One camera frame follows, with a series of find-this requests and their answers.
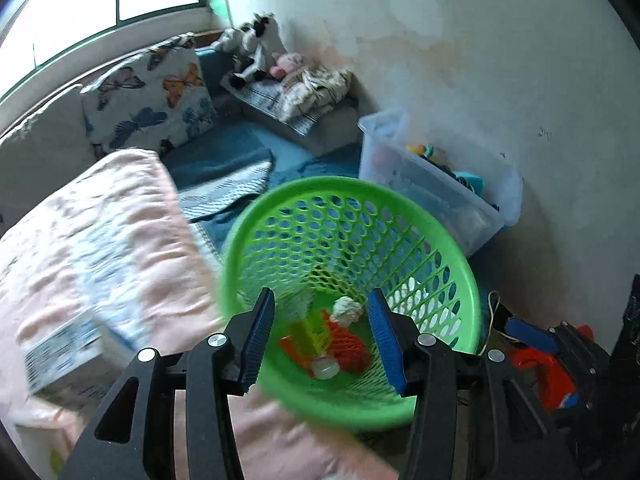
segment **plastic basket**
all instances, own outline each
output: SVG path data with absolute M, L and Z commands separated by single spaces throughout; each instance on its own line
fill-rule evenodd
M 390 307 L 411 316 L 462 352 L 479 349 L 478 288 L 465 257 L 425 210 L 375 184 L 346 177 L 304 178 L 256 200 L 236 222 L 222 272 L 222 310 L 251 308 L 262 287 L 276 297 L 276 317 L 258 380 L 290 410 L 333 426 L 373 430 L 408 422 L 415 399 L 387 383 L 366 320 L 352 325 L 369 344 L 372 364 L 361 375 L 328 381 L 308 377 L 280 350 L 292 305 L 310 288 L 314 307 L 331 310 L 340 296 L 365 303 L 380 287 Z
M 494 157 L 471 140 L 449 135 L 439 139 L 438 151 L 446 152 L 441 164 L 482 176 L 481 198 L 407 151 L 405 144 L 412 138 L 409 122 L 409 115 L 397 109 L 360 118 L 364 140 L 358 177 L 392 189 L 429 211 L 462 252 L 471 256 L 504 226 L 518 221 L 522 177 L 501 157 Z

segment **pillow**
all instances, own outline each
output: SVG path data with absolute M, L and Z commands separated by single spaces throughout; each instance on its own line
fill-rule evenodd
M 74 85 L 0 138 L 0 235 L 95 157 Z
M 119 148 L 160 155 L 217 121 L 192 34 L 136 54 L 82 90 L 86 129 L 98 157 Z

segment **butterfly pillow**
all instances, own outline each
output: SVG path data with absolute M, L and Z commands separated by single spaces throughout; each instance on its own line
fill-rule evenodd
M 82 91 L 97 157 L 138 147 L 161 155 L 217 121 L 191 34 L 175 36 L 112 68 Z

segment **cardboard box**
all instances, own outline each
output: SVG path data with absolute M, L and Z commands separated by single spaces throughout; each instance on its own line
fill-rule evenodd
M 25 355 L 29 394 L 68 410 L 90 412 L 134 355 L 128 340 L 86 310 Z

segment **pink blanket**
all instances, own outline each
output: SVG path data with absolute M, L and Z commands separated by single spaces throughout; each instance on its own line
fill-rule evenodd
M 27 400 L 22 352 L 86 306 L 86 288 L 79 285 L 79 240 L 105 222 L 105 229 L 117 229 L 117 236 L 126 240 L 129 270 L 136 279 L 136 309 L 150 345 L 162 354 L 183 351 L 224 328 L 216 307 L 216 277 L 195 247 L 175 187 L 157 155 L 143 150 L 112 153 L 49 196 L 0 239 L 0 404 L 11 410 L 40 405 Z M 319 480 L 332 474 L 362 480 L 398 477 L 350 434 L 295 418 L 258 386 L 245 397 L 229 400 L 248 480 Z M 65 429 L 74 442 L 79 419 L 66 414 L 60 420 L 67 421 Z M 184 396 L 178 395 L 179 479 L 187 478 L 184 435 Z

